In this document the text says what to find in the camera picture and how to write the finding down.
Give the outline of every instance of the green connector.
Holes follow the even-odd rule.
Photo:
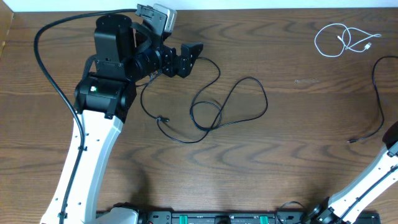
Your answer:
[[[268,223],[268,216],[260,216],[260,224],[269,224]]]
[[[180,224],[188,224],[188,215],[180,215]]]

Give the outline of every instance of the white wall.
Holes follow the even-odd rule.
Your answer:
[[[398,7],[398,0],[3,0],[14,12],[103,11],[136,8],[137,3],[172,9],[275,9]]]

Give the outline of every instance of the wooden table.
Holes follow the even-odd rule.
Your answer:
[[[0,223],[38,223],[58,184],[72,116],[40,71],[32,44],[42,26],[74,14],[17,13],[12,22],[0,59]],[[45,65],[72,101],[84,62],[95,53],[95,20],[59,25],[40,42]],[[313,39],[331,22],[382,38],[371,39],[364,53],[326,58]],[[340,51],[337,33],[342,29],[319,38],[323,51]],[[203,42],[201,55],[223,72],[199,100],[222,102],[240,78],[253,76],[264,85],[269,109],[258,120],[187,145],[166,138],[137,99],[109,159],[98,210],[126,201],[174,210],[275,210],[290,200],[309,207],[321,202],[368,166],[382,135],[397,121],[398,61],[387,59],[376,74],[386,123],[374,137],[346,143],[380,123],[371,69],[377,58],[398,54],[397,38],[398,9],[179,11],[166,44],[179,49],[182,43]],[[156,80],[144,103],[152,113],[170,118],[170,134],[198,139],[203,133],[193,126],[189,105],[215,77],[211,64],[198,61],[185,79]],[[263,108],[258,85],[245,81],[228,102],[223,122],[250,118]],[[203,125],[216,114],[210,106],[195,112]],[[383,223],[398,222],[397,190],[393,185],[368,207],[381,214]]]

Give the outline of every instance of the cable connector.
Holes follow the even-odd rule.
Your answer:
[[[350,140],[347,141],[347,143],[354,143],[354,142],[357,142],[357,141],[359,141],[359,140],[358,139],[350,139]]]
[[[369,49],[371,46],[372,46],[372,43],[369,42],[368,44],[365,45],[365,50]]]
[[[391,167],[391,172],[395,172],[398,169],[398,166]]]

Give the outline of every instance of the cable clip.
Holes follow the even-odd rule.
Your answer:
[[[78,150],[81,150],[81,146],[77,147]],[[83,149],[83,151],[87,151],[87,146]]]
[[[68,218],[68,213],[60,212],[58,213],[58,218],[63,217],[63,218]]]
[[[151,84],[155,80],[155,78],[157,78],[159,75],[161,75],[159,71],[155,71],[154,73],[149,74],[150,80],[148,82],[148,85]]]
[[[169,122],[169,121],[170,121],[170,119],[164,118],[164,117],[162,117],[162,116],[157,117],[156,120],[157,120],[157,121],[161,121],[161,122]]]

